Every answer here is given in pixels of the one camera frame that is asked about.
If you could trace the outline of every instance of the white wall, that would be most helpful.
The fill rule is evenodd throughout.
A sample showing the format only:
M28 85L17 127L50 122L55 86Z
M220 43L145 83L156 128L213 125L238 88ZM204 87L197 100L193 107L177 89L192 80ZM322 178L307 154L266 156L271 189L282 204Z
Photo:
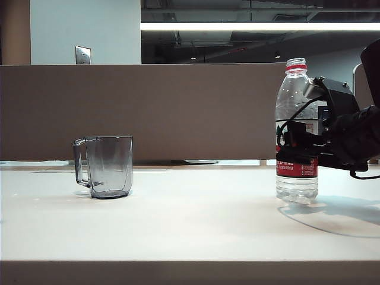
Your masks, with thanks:
M30 0L31 64L140 64L140 0Z
M308 76L323 75L333 80L348 82L350 89L353 90L353 70L361 63L360 54L363 49L364 47L359 47L309 56L306 58Z

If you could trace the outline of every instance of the ceiling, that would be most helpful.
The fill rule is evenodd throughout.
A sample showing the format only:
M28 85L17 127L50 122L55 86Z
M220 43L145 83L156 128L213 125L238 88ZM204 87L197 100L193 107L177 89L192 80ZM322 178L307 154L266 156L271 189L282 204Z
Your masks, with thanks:
M380 1L141 0L141 22L372 23L380 22ZM379 37L378 32L142 31L142 62L275 62L366 46Z

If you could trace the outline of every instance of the white table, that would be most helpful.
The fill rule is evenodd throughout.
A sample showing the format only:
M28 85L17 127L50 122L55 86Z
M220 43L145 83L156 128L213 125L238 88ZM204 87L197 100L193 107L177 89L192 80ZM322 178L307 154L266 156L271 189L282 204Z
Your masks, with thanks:
M72 167L3 167L2 284L380 283L378 179L320 167L302 206L275 197L273 166L133 175L130 196L98 200Z

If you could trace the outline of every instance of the cup handle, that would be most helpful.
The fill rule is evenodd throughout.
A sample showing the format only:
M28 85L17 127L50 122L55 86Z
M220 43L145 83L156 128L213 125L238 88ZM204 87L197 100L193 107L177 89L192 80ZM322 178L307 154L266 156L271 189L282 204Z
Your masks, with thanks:
M82 155L80 150L80 145L85 143L85 138L80 138L79 140L74 141L74 161L75 161L75 177L77 178L77 183L79 185L90 188L90 181L83 179L83 170L82 170Z

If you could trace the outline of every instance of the plastic water bottle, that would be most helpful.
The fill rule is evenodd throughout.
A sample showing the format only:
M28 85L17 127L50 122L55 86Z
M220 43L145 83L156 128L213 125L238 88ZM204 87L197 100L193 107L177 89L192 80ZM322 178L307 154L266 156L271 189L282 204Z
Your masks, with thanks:
M276 134L282 124L299 110L307 101L304 91L309 84L306 75L307 66L304 58L289 59L286 63L286 77L278 91L275 105ZM306 124L310 133L318 133L318 102L310 104L295 121ZM288 163L277 160L276 168L277 197L286 201L310 204L318 195L318 160L311 165Z

